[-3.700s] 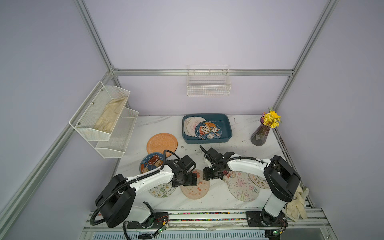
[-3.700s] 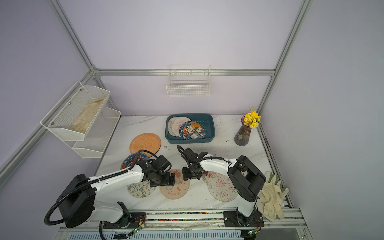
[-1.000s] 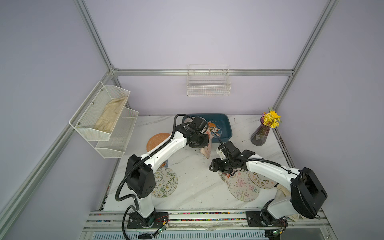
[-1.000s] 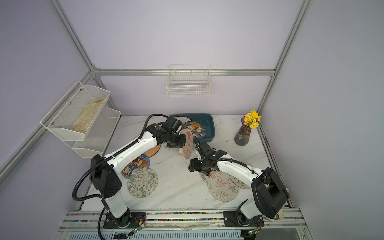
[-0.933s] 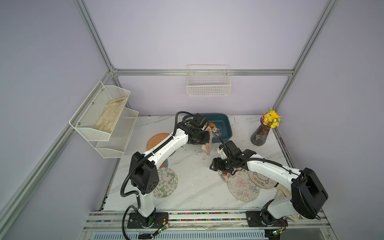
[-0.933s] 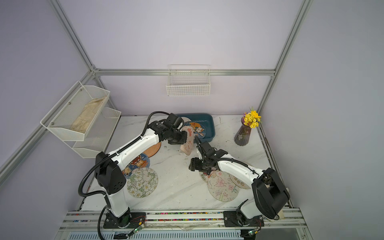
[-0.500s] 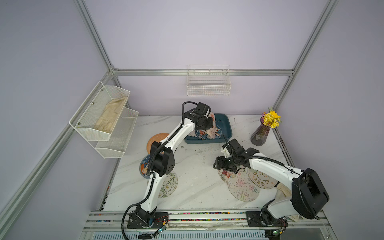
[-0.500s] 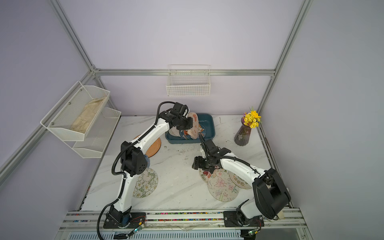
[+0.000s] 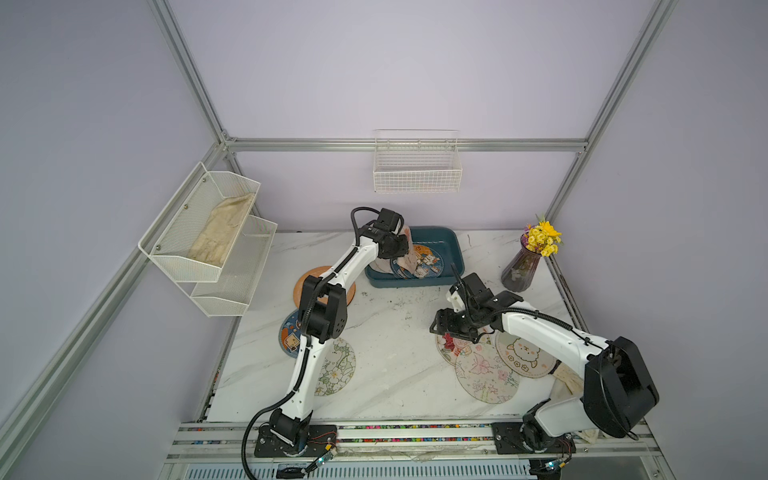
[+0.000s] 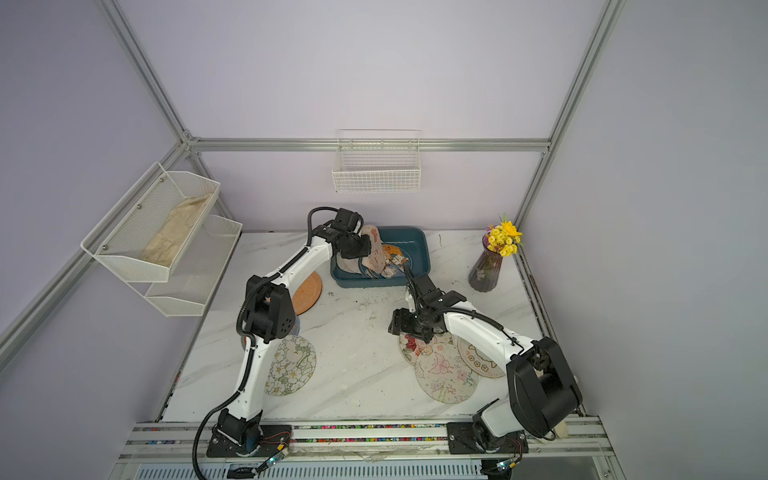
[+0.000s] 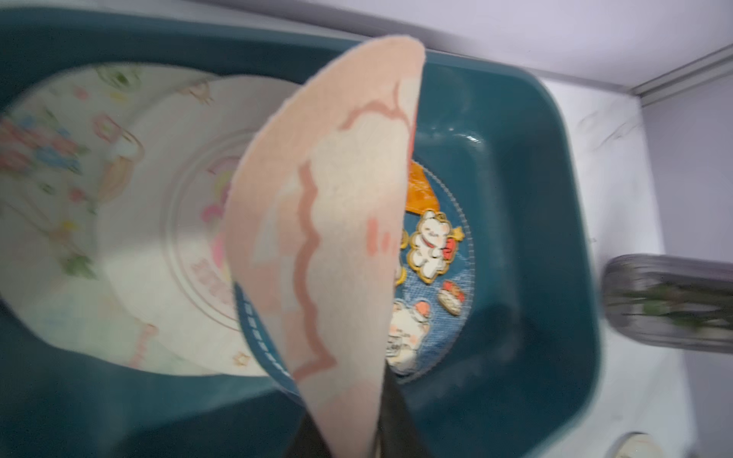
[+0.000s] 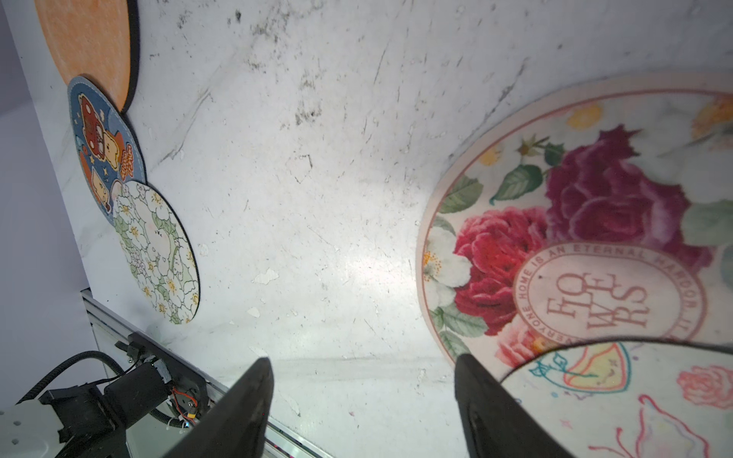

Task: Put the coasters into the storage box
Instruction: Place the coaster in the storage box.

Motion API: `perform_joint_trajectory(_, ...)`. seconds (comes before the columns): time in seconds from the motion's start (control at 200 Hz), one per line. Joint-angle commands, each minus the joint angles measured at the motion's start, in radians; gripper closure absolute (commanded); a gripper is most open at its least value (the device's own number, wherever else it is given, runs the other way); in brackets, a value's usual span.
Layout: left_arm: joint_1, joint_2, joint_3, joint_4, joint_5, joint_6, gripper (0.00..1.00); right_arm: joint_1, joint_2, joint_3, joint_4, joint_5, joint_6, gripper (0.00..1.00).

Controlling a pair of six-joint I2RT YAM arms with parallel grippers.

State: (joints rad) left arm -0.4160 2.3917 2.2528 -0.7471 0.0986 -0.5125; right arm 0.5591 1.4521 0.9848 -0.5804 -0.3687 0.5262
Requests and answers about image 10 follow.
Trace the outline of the pink kitty round coaster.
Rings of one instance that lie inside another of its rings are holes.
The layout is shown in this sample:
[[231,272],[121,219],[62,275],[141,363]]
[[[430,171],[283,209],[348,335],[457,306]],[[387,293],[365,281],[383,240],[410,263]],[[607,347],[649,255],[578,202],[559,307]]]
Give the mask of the pink kitty round coaster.
[[361,258],[347,259],[340,255],[336,256],[338,268],[348,275],[361,276]]

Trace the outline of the red rose round coaster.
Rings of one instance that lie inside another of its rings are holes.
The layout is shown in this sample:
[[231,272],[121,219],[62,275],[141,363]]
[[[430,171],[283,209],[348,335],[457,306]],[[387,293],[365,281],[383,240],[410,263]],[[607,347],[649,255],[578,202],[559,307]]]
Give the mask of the red rose round coaster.
[[440,344],[453,344],[453,336],[450,333],[436,334],[429,343],[405,333],[401,333],[398,337],[400,353],[405,361],[412,366],[416,365],[422,353],[432,352]]

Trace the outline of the pink bunny bow coaster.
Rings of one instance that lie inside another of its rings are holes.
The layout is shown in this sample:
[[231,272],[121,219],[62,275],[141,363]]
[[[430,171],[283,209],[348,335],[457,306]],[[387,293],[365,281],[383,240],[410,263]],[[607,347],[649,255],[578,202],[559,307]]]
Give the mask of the pink bunny bow coaster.
[[365,225],[360,232],[370,240],[370,253],[359,260],[360,272],[369,278],[382,278],[387,266],[388,255],[385,253],[379,229],[374,225]]

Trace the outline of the blue orange cartoon coaster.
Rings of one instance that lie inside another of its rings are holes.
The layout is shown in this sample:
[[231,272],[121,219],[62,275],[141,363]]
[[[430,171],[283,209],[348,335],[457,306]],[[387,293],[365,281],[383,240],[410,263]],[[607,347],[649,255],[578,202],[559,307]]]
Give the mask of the blue orange cartoon coaster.
[[397,245],[383,244],[382,249],[385,259],[381,276],[387,279],[404,277],[406,266],[412,264],[410,255]]

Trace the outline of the beige puppy round coaster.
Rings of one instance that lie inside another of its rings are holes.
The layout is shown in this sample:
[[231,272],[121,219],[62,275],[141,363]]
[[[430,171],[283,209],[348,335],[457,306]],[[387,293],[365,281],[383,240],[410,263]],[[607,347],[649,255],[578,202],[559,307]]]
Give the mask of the beige puppy round coaster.
[[459,337],[456,346],[462,361],[477,375],[490,379],[503,378],[506,375],[504,368],[465,339]]

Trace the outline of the white pink butterfly coaster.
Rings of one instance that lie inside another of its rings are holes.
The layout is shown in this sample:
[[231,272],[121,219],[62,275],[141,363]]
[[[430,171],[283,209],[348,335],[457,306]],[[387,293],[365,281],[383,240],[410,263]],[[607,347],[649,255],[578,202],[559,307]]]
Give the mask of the white pink butterfly coaster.
[[423,351],[415,363],[415,376],[427,396],[444,404],[467,401],[479,383],[479,376],[452,344],[437,344]]

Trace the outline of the teal plastic storage box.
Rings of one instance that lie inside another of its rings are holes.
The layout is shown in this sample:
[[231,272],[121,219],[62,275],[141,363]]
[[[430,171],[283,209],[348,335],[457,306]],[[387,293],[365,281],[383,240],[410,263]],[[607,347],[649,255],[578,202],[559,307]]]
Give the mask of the teal plastic storage box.
[[381,227],[379,238],[388,255],[385,273],[390,277],[374,273],[348,272],[342,269],[336,258],[331,260],[330,275],[342,288],[373,288],[404,286],[407,283],[404,268],[415,275],[428,274],[431,261],[424,232],[415,227]]

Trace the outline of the green white flower bunny coaster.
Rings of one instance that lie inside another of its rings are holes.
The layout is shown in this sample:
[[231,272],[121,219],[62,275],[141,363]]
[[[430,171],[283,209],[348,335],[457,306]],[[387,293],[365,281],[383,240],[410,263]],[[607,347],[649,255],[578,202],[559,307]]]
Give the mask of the green white flower bunny coaster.
[[307,339],[299,335],[286,336],[276,350],[265,392],[271,396],[298,392],[311,380],[316,365],[315,348]]

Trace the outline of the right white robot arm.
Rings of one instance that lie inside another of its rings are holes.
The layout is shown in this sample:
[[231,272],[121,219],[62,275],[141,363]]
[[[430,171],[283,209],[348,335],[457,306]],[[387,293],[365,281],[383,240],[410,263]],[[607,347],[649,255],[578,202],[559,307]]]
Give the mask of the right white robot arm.
[[479,452],[496,451],[528,434],[548,434],[582,403],[582,394],[559,344],[550,337],[532,339],[480,313],[456,291],[445,292],[426,274],[405,268],[406,308],[393,312],[388,331],[430,344],[452,334],[477,347],[505,369],[508,394],[478,410],[470,422],[458,422],[449,435],[465,439]]

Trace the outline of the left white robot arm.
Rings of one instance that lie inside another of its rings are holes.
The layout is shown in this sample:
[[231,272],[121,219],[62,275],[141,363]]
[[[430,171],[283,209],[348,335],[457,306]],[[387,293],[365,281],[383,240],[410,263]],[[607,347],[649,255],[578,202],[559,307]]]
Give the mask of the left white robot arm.
[[235,323],[237,334],[245,341],[238,381],[233,394],[212,408],[202,421],[207,424],[217,415],[215,434],[246,452],[257,448],[262,437],[260,420],[271,363],[297,317],[292,296],[334,256],[368,256],[372,243],[361,234],[363,226],[364,219],[357,212],[315,207],[307,215],[307,239],[301,249],[271,273],[254,275],[247,281]]

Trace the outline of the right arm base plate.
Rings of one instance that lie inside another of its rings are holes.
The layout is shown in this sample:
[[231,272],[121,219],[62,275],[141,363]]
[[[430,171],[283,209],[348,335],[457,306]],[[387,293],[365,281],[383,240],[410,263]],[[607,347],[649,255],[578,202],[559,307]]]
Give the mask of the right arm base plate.
[[482,414],[490,407],[500,405],[495,399],[478,410],[470,421],[448,422],[446,424],[448,448],[452,455],[458,454],[512,454],[523,456],[529,452],[528,441],[523,430],[512,430],[503,436],[495,435],[482,420]]

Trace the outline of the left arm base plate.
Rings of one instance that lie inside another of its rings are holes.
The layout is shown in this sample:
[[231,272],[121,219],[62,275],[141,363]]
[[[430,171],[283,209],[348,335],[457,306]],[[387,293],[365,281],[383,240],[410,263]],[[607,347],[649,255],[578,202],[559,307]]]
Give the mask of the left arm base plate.
[[208,458],[268,458],[280,447],[286,448],[292,438],[291,425],[262,424],[261,415],[246,421],[222,410],[212,428],[206,456]]

